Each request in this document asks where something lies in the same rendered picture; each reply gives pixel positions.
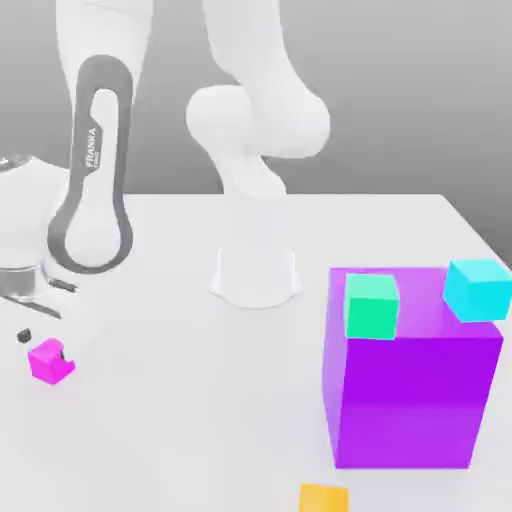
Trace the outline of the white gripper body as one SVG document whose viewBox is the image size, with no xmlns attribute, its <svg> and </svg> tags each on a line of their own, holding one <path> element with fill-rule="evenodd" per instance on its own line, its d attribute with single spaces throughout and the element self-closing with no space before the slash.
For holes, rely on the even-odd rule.
<svg viewBox="0 0 512 512">
<path fill-rule="evenodd" d="M 16 340 L 26 329 L 33 340 L 57 338 L 65 345 L 85 345 L 86 305 L 73 294 L 50 294 L 35 306 L 0 298 L 0 336 Z"/>
</svg>

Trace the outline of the small magenta cube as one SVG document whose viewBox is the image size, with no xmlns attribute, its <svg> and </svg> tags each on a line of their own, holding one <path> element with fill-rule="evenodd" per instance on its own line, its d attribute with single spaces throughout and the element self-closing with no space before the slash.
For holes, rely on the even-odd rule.
<svg viewBox="0 0 512 512">
<path fill-rule="evenodd" d="M 32 376 L 50 385 L 58 384 L 76 368 L 74 361 L 65 359 L 64 345 L 55 338 L 29 351 L 28 362 Z"/>
</svg>

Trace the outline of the small orange cube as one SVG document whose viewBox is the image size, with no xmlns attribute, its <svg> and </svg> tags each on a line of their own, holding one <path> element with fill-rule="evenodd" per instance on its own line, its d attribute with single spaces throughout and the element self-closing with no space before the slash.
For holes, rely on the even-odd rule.
<svg viewBox="0 0 512 512">
<path fill-rule="evenodd" d="M 349 512 L 348 490 L 318 484 L 302 484 L 299 512 Z"/>
</svg>

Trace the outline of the small green cube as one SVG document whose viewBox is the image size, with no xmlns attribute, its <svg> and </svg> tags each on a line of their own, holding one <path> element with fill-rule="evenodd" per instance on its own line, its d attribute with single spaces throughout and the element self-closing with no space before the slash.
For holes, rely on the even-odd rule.
<svg viewBox="0 0 512 512">
<path fill-rule="evenodd" d="M 399 309 L 400 295 L 392 275 L 346 275 L 343 314 L 347 338 L 393 340 Z"/>
</svg>

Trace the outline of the small cyan cube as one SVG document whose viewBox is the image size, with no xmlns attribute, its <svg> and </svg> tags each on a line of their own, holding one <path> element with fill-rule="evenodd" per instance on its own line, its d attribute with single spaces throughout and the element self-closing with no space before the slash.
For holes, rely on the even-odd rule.
<svg viewBox="0 0 512 512">
<path fill-rule="evenodd" d="M 494 259 L 452 260 L 443 299 L 460 322 L 505 320 L 512 301 L 512 272 Z"/>
</svg>

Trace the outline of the large purple box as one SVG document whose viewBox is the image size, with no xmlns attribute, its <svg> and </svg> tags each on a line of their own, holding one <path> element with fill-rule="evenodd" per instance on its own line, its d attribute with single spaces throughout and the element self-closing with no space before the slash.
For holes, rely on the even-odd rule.
<svg viewBox="0 0 512 512">
<path fill-rule="evenodd" d="M 391 267 L 400 293 L 391 341 L 348 339 L 347 268 L 328 278 L 322 396 L 338 469 L 465 469 L 503 344 L 443 300 L 446 269 Z"/>
</svg>

